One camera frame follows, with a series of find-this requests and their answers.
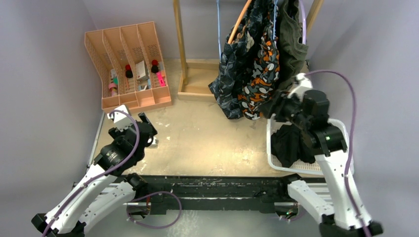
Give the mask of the black shorts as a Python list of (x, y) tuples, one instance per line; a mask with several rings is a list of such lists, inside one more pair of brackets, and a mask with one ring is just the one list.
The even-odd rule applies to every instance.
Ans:
[(282, 125), (279, 130), (271, 135), (271, 154), (282, 164), (290, 168), (295, 162), (313, 164), (315, 158), (310, 149), (305, 145), (300, 129), (295, 125)]

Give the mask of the grey leaf pattern shorts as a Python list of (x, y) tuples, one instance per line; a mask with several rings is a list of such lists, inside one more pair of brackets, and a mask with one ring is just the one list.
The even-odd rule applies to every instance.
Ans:
[(262, 32), (262, 19), (266, 15), (266, 0), (253, 0), (242, 18), (235, 38), (227, 41), (222, 50), (218, 65), (218, 76), (208, 87), (227, 119), (243, 116), (238, 95), (249, 80), (251, 62), (256, 54), (254, 43), (259, 43)]

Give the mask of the light blue hanger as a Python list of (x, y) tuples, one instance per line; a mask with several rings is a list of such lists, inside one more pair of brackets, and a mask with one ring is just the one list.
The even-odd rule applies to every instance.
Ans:
[(221, 50), (221, 29), (220, 29), (220, 0), (216, 0), (216, 10), (217, 10), (217, 43), (218, 43), (218, 53), (219, 59), (221, 60), (222, 57), (222, 50)]

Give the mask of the orange hanger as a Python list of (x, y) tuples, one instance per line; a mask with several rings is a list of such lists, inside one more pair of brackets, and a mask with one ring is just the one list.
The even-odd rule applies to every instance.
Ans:
[(237, 19), (237, 21), (236, 21), (236, 23), (235, 23), (235, 25), (234, 25), (234, 27), (233, 27), (233, 29), (231, 31), (230, 37), (229, 37), (229, 39), (227, 41), (228, 44), (231, 44), (233, 42), (233, 40), (235, 38), (235, 35), (237, 33), (238, 27), (240, 25), (240, 22), (241, 22), (242, 18), (244, 17), (244, 15), (246, 14), (246, 12), (247, 12), (247, 10), (248, 10), (251, 2), (252, 2), (252, 0), (247, 0), (246, 3), (245, 3), (245, 5), (244, 5), (244, 7), (243, 7), (243, 9), (241, 10), (241, 12), (240, 12), (240, 14), (238, 16), (238, 19)]

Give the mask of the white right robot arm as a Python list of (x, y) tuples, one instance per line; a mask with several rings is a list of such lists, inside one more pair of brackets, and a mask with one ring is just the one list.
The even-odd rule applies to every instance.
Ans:
[(294, 199), (318, 222), (323, 237), (374, 237), (384, 232), (372, 219), (357, 191), (350, 172), (352, 146), (345, 126), (329, 117), (326, 94), (308, 90), (298, 96), (280, 92), (270, 102), (269, 117), (290, 122), (318, 163), (332, 204), (326, 203), (298, 175), (288, 175), (277, 188), (280, 199)]

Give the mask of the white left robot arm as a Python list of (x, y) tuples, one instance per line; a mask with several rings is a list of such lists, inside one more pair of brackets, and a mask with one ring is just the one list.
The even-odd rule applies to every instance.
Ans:
[(144, 159), (145, 149), (155, 141), (157, 130), (145, 113), (135, 120), (117, 108), (110, 113), (115, 127), (108, 133), (113, 142), (104, 146), (84, 177), (66, 197), (47, 213), (38, 213), (31, 223), (43, 237), (83, 237), (90, 227), (124, 202), (141, 202), (147, 188), (138, 174), (128, 175), (104, 196), (100, 193), (131, 167)]

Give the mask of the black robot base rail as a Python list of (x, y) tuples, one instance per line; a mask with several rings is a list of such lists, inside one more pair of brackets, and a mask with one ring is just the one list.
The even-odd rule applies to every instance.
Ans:
[(258, 211), (280, 217), (303, 213), (291, 199), (280, 177), (143, 175), (130, 207), (143, 207), (152, 215), (168, 210)]

